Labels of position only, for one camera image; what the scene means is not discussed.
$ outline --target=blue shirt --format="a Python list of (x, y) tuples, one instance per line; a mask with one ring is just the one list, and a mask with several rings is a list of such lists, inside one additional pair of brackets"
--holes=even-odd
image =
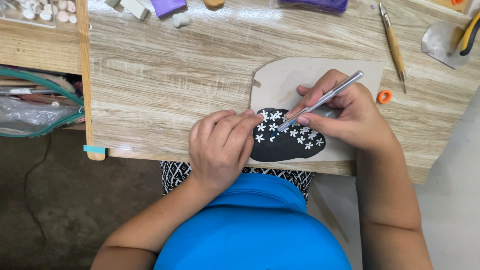
[(280, 177), (242, 173), (168, 239), (154, 270), (351, 269), (340, 244)]

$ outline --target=black clay heart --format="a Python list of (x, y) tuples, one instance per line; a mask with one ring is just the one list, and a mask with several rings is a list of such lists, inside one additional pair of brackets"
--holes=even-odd
[(255, 144), (250, 157), (256, 161), (276, 162), (296, 158), (309, 158), (325, 148), (325, 137), (297, 122), (270, 138), (284, 121), (288, 110), (266, 108), (258, 113), (264, 120), (253, 130)]

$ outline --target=metal scraper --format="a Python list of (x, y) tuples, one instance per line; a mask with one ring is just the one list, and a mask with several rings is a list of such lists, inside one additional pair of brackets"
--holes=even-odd
[(479, 18), (480, 13), (465, 31), (449, 22), (432, 24), (423, 35), (421, 51), (453, 69), (460, 68), (470, 58), (469, 53), (480, 28)]

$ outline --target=blue tape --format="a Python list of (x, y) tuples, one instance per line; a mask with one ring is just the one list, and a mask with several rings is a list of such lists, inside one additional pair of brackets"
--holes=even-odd
[(85, 152), (98, 153), (98, 154), (104, 154), (104, 155), (105, 155), (105, 148), (103, 148), (103, 147), (98, 147), (98, 146), (84, 145), (84, 151), (85, 151)]

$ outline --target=yellow pliers handle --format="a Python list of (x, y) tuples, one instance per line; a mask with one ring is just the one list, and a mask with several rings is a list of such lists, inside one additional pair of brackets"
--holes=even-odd
[(465, 30), (465, 34), (462, 39), (462, 47), (460, 48), (460, 55), (465, 56), (470, 53), (473, 47), (473, 41), (475, 36), (480, 28), (480, 12), (477, 14), (477, 17), (473, 19), (470, 23), (470, 26)]

